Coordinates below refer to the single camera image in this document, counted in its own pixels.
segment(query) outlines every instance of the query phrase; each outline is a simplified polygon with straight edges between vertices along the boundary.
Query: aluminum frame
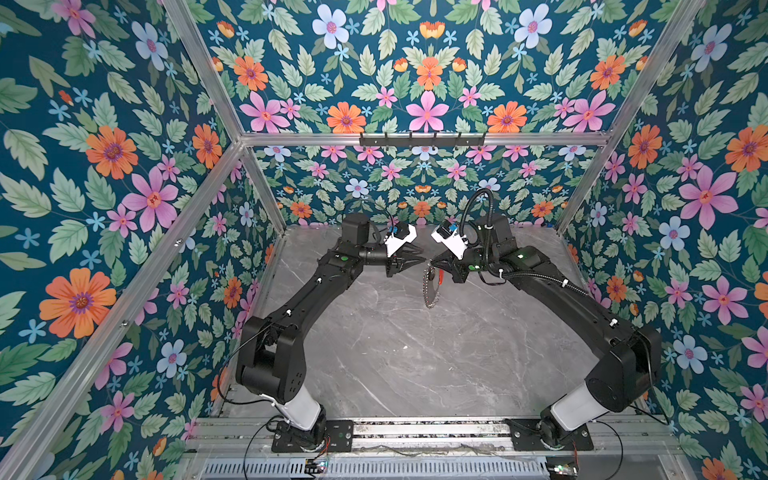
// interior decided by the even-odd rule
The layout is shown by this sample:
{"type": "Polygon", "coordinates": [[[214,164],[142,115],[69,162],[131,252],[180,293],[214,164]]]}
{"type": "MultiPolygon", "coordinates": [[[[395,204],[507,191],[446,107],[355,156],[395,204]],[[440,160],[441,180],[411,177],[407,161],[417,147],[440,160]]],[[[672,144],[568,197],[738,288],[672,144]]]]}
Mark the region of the aluminum frame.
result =
{"type": "MultiPolygon", "coordinates": [[[[456,139],[459,134],[443,133],[408,133],[408,134],[364,134],[365,139],[376,139],[385,143],[385,138],[403,141],[413,139],[417,143],[412,145],[430,145],[434,139],[448,140],[456,139]]],[[[482,136],[482,134],[471,134],[473,137],[482,136]]],[[[243,144],[247,147],[266,147],[267,145],[283,146],[310,146],[310,145],[360,145],[360,135],[355,134],[255,134],[245,133],[241,137],[243,144]]],[[[555,132],[555,133],[518,133],[518,134],[487,134],[485,135],[485,145],[594,145],[604,146],[609,141],[609,135],[603,131],[592,132],[555,132]]]]}
{"type": "Polygon", "coordinates": [[[27,480],[32,476],[43,455],[66,428],[82,397],[91,390],[98,373],[109,362],[128,327],[144,308],[152,290],[162,280],[178,253],[179,245],[190,236],[197,221],[218,194],[219,186],[237,164],[242,150],[240,144],[230,145],[205,177],[101,325],[56,382],[40,411],[5,454],[0,462],[0,478],[27,480]]]}
{"type": "Polygon", "coordinates": [[[621,104],[619,112],[616,113],[616,117],[611,122],[611,126],[608,129],[608,143],[592,158],[587,171],[584,172],[574,193],[568,199],[568,206],[555,226],[560,235],[564,235],[568,230],[568,225],[571,224],[576,212],[587,199],[589,191],[603,171],[603,166],[616,151],[616,147],[624,136],[624,132],[630,127],[635,115],[637,115],[637,111],[640,110],[640,106],[656,84],[670,57],[694,21],[696,13],[706,3],[707,0],[680,0],[680,3],[677,4],[670,21],[664,27],[654,49],[648,56],[648,63],[646,63],[643,71],[637,77],[637,81],[630,90],[629,95],[621,104]]]}

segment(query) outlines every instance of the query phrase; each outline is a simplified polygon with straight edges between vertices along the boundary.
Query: floral wallpaper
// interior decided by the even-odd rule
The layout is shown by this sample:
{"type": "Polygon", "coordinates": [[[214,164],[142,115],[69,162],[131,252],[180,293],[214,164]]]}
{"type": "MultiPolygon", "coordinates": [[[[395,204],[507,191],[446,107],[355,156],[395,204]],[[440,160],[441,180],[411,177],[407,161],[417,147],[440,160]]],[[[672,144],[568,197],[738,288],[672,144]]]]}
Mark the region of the floral wallpaper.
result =
{"type": "Polygon", "coordinates": [[[768,12],[709,2],[571,225],[596,300],[664,337],[650,408],[707,480],[768,475],[768,12]]]}
{"type": "MultiPolygon", "coordinates": [[[[0,58],[4,455],[229,142],[157,2],[4,2],[0,58]]],[[[36,478],[172,476],[271,244],[243,176],[238,165],[36,478]]]]}
{"type": "Polygon", "coordinates": [[[252,131],[509,133],[607,128],[675,5],[223,0],[193,15],[252,131]]]}

